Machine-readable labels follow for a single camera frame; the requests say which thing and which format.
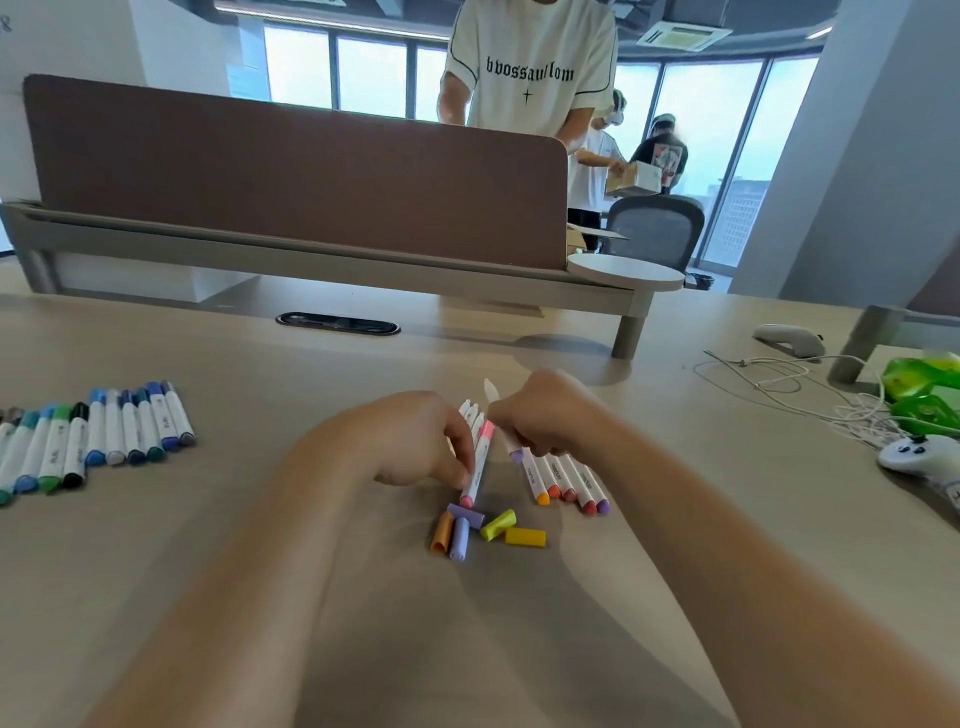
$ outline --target printed text on t-shirt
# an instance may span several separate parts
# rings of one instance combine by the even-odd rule
[[[556,79],[557,81],[573,81],[572,68],[560,68],[555,61],[546,63],[543,68],[531,68],[528,65],[513,65],[503,61],[495,61],[487,56],[487,73],[497,76],[509,76],[512,79],[525,81],[542,81]]]

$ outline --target purple marker cap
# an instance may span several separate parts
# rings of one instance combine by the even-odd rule
[[[471,511],[469,508],[464,508],[456,503],[450,503],[446,506],[446,510],[448,510],[455,519],[467,519],[470,528],[474,530],[479,531],[480,526],[483,525],[484,515],[478,511]]]

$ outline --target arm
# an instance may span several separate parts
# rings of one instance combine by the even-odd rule
[[[745,727],[960,725],[935,670],[579,382],[537,372],[488,416],[607,482]]]
[[[432,474],[459,488],[472,468],[467,423],[430,393],[394,395],[314,429],[84,728],[292,725],[357,486],[374,478],[403,485]]]

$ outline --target forearm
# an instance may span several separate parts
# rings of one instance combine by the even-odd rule
[[[932,668],[696,473],[612,417],[590,429],[583,456],[683,607],[744,726],[960,723]]]
[[[85,728],[292,724],[354,486],[372,477],[346,451],[323,426],[300,441]]]

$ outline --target pink marker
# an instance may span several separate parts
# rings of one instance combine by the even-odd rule
[[[553,474],[553,482],[555,482],[560,488],[560,492],[563,495],[564,500],[568,503],[572,503],[577,499],[577,491],[570,482],[570,478],[566,476],[564,468],[560,464],[560,460],[556,455],[544,455],[544,457],[546,458],[546,464],[550,466],[550,472]]]
[[[477,439],[477,449],[474,457],[473,478],[470,484],[460,494],[460,505],[472,508],[477,500],[477,491],[480,490],[480,478],[483,477],[483,467],[487,463],[487,453],[490,451],[490,439],[493,437],[493,423],[484,422]]]
[[[573,466],[573,458],[571,458],[569,455],[564,455],[562,458],[560,458],[560,460],[567,476],[570,479],[570,482],[573,484],[573,490],[576,493],[577,501],[580,503],[580,510],[584,512],[585,516],[596,516],[596,501],[590,494],[587,483],[584,482],[584,479]]]

